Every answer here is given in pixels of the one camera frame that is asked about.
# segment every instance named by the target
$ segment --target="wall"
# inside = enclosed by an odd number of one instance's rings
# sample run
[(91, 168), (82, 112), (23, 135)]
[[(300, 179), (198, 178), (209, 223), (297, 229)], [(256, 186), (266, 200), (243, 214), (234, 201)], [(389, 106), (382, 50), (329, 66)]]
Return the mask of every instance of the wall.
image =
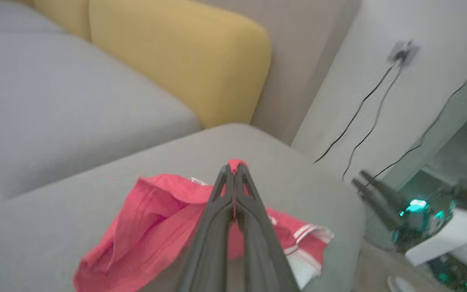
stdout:
[[(293, 148), (311, 162), (318, 158), (388, 68), (394, 43), (409, 39), (421, 49), (390, 91), (378, 126), (356, 151), (345, 181), (363, 168), (378, 173), (405, 153), (467, 78), (467, 0), (362, 0)], [(341, 178), (352, 148), (374, 122), (383, 89), (319, 167)]]
[(261, 24), (273, 58), (252, 124), (291, 144), (359, 0), (200, 0)]

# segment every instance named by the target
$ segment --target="gray sofa cushion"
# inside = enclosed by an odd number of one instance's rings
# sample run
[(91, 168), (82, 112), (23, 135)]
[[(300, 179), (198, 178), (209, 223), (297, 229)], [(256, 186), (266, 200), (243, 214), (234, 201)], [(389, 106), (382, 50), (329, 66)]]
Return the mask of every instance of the gray sofa cushion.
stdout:
[(153, 82), (74, 36), (0, 33), (0, 196), (200, 129)]
[(63, 33), (63, 30), (32, 7), (0, 0), (0, 32)]
[[(321, 278), (305, 291), (349, 292), (365, 227), (357, 194), (282, 142), (240, 124), (189, 135), (6, 202), (0, 208), (0, 291), (73, 290), (79, 259), (100, 241), (138, 176), (171, 173), (213, 183), (231, 158), (248, 163), (266, 207), (335, 233)], [(172, 291), (180, 260), (144, 290)]]

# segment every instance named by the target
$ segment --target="sofa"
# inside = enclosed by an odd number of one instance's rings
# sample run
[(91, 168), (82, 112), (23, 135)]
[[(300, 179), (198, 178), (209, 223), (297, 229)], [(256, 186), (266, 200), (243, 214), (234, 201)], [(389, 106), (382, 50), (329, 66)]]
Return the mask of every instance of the sofa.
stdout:
[(0, 202), (250, 122), (271, 57), (254, 22), (186, 0), (34, 5), (0, 0)]
[[(351, 290), (361, 200), (247, 124), (270, 59), (258, 25), (185, 0), (32, 5), (0, 0), (0, 291), (72, 291), (139, 176), (213, 183), (228, 159), (267, 207), (335, 234), (304, 291)], [(143, 290), (173, 290), (184, 258)]]

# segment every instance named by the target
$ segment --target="gray seat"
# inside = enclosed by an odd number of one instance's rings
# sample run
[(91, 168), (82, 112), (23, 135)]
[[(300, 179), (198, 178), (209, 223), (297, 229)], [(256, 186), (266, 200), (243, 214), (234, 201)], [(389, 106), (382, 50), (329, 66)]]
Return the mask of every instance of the gray seat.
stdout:
[[(335, 237), (322, 276), (306, 292), (349, 292), (365, 212), (356, 193), (282, 142), (247, 125), (229, 124), (89, 170), (19, 196), (0, 207), (0, 291), (71, 291), (78, 261), (118, 214), (137, 177), (161, 173), (213, 183), (228, 159), (244, 159), (267, 207)], [(180, 261), (145, 291), (171, 291)]]
[(64, 31), (60, 26), (22, 3), (0, 0), (0, 32), (63, 33)]
[(180, 100), (77, 37), (0, 33), (0, 200), (199, 130)]

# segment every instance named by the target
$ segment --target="white wall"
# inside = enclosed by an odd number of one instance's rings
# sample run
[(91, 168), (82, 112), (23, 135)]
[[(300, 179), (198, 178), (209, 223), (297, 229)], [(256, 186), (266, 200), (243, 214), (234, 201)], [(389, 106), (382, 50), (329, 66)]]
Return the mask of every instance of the white wall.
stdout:
[[(383, 106), (378, 126), (356, 151), (345, 181), (378, 173), (406, 152), (467, 78), (467, 0), (362, 0), (293, 148), (313, 162), (343, 131), (387, 70), (396, 41), (421, 46)], [(385, 87), (367, 100), (349, 131), (317, 165), (341, 178), (352, 148), (374, 122)]]

